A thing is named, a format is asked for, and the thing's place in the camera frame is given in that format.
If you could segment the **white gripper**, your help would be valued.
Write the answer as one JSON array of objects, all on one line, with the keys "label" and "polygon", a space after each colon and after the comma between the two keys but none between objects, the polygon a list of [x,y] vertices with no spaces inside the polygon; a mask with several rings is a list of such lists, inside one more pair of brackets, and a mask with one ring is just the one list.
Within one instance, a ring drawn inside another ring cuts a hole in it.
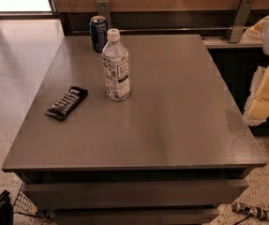
[{"label": "white gripper", "polygon": [[250,85],[250,95],[244,108],[243,121],[258,126],[269,117],[269,66],[258,66]]}]

